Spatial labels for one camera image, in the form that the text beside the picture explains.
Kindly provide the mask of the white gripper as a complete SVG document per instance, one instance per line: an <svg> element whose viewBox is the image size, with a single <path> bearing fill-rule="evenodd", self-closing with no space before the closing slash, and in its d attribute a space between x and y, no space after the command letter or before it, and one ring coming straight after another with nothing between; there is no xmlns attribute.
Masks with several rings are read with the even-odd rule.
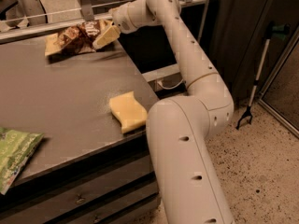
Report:
<svg viewBox="0 0 299 224"><path fill-rule="evenodd" d="M110 13L116 26L109 26L102 34L95 38L93 41L93 47L95 49L101 49L117 40L120 37L121 32L124 34L129 34L132 32L132 25L129 21L127 4L112 8Z"/></svg>

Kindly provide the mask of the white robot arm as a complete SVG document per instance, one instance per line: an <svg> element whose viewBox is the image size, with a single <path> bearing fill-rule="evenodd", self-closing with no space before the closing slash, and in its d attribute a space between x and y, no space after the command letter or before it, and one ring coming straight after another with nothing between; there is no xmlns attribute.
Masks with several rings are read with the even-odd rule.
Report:
<svg viewBox="0 0 299 224"><path fill-rule="evenodd" d="M127 92L110 99L124 133L144 125L168 224L235 224L205 141L232 119L234 101L213 63L182 18L178 0L135 0L111 11L129 34L160 24L187 93L145 109Z"/></svg>

